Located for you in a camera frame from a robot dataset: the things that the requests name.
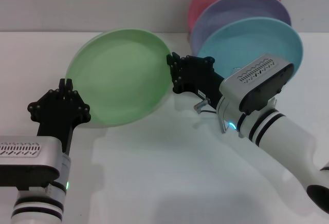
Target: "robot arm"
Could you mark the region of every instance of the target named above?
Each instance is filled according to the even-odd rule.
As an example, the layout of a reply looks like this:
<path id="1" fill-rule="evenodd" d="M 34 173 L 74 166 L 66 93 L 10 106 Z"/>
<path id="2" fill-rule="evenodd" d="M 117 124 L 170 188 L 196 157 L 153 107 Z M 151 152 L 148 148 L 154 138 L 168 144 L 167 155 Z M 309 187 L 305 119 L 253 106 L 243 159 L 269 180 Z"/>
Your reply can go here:
<path id="1" fill-rule="evenodd" d="M 274 96 L 291 78 L 294 66 L 265 54 L 227 79 L 213 69 L 213 58 L 167 56 L 174 92 L 193 92 L 203 99 L 194 106 L 216 109 L 220 129 L 230 125 L 263 149 L 300 181 L 311 200 L 329 213 L 329 164 L 313 164 L 315 138 L 275 109 Z"/>
<path id="2" fill-rule="evenodd" d="M 90 121 L 89 106 L 72 80 L 61 79 L 28 105 L 32 121 L 40 123 L 37 137 L 0 137 L 0 186 L 19 190 L 12 224 L 62 222 L 74 128 Z"/>

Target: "blue plate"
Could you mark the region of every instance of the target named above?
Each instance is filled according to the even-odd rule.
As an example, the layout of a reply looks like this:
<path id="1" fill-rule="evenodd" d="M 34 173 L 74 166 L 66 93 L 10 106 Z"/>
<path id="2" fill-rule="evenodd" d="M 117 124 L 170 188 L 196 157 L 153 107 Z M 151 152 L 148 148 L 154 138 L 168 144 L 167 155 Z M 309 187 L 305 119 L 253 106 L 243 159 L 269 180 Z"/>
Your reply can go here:
<path id="1" fill-rule="evenodd" d="M 193 27 L 190 43 L 194 55 L 212 33 L 249 17 L 271 17 L 291 25 L 289 13 L 279 0 L 218 0 L 200 15 Z"/>
<path id="2" fill-rule="evenodd" d="M 294 64 L 296 74 L 303 58 L 303 45 L 294 29 L 268 17 L 253 17 L 229 24 L 212 34 L 198 57 L 215 58 L 214 69 L 223 78 L 265 53 Z"/>

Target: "white tabletop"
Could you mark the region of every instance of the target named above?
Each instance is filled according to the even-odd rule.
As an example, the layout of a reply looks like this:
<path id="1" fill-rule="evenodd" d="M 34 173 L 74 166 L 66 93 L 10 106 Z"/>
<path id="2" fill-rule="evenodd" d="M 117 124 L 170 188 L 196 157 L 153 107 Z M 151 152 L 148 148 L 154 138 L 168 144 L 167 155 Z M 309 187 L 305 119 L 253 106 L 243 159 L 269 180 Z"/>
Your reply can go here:
<path id="1" fill-rule="evenodd" d="M 0 33 L 0 135 L 36 135 L 27 105 L 55 89 L 77 50 L 98 33 Z M 190 53 L 186 34 L 159 34 Z M 318 139 L 314 163 L 329 161 L 329 34 L 303 33 L 304 60 L 277 108 Z M 137 122 L 78 127 L 70 156 L 65 224 L 328 223 L 299 182 L 216 115 L 193 110 L 199 98 L 168 91 Z M 10 222 L 16 189 L 0 189 L 0 223 Z"/>

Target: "green plate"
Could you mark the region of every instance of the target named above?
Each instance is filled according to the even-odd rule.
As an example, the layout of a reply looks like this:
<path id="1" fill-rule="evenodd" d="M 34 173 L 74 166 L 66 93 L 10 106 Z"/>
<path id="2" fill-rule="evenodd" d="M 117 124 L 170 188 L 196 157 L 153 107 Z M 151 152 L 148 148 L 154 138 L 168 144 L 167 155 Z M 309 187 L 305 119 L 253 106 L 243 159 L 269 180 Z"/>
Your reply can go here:
<path id="1" fill-rule="evenodd" d="M 119 125 L 152 112 L 171 82 L 166 44 L 151 32 L 100 34 L 74 56 L 66 78 L 90 105 L 92 123 Z"/>

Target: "ventilation grille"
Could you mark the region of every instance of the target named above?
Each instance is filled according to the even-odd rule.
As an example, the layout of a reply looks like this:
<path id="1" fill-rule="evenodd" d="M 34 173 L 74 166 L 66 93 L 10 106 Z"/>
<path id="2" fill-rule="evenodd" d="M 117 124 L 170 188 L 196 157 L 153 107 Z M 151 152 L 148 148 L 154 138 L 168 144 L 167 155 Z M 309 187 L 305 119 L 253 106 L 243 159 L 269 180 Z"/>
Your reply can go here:
<path id="1" fill-rule="evenodd" d="M 36 157 L 40 150 L 38 143 L 0 143 L 0 157 Z"/>
<path id="2" fill-rule="evenodd" d="M 275 61 L 272 59 L 263 59 L 255 66 L 251 67 L 249 70 L 246 70 L 241 75 L 237 76 L 241 82 L 247 84 L 251 81 L 257 79 L 259 76 L 266 73 L 267 70 L 275 66 Z"/>

